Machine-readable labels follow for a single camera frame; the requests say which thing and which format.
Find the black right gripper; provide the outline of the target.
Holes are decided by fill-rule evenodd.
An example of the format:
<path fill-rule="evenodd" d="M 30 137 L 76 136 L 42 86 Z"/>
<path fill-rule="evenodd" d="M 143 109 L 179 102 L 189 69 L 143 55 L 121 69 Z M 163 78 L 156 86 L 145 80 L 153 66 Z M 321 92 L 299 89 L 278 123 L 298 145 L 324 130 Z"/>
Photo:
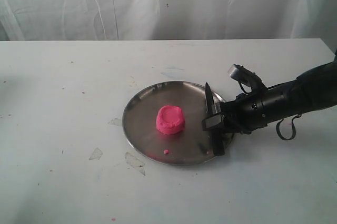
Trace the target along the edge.
<path fill-rule="evenodd" d="M 239 94 L 235 100 L 211 105 L 211 114 L 202 120 L 203 130 L 218 130 L 223 132 L 250 134 L 256 129 L 267 126 L 262 97 L 258 94 Z"/>

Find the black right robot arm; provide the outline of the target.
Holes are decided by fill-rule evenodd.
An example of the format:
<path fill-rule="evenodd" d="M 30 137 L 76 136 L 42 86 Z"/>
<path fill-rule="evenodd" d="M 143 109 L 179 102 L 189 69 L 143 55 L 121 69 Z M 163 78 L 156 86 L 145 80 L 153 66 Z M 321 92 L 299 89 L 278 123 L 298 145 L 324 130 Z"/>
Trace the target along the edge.
<path fill-rule="evenodd" d="M 251 92 L 244 91 L 234 101 L 215 103 L 206 85 L 208 116 L 202 121 L 204 131 L 250 134 L 274 121 L 336 105 L 336 61 L 272 87 L 266 87 L 256 73 L 238 64 L 232 65 L 229 73 Z"/>

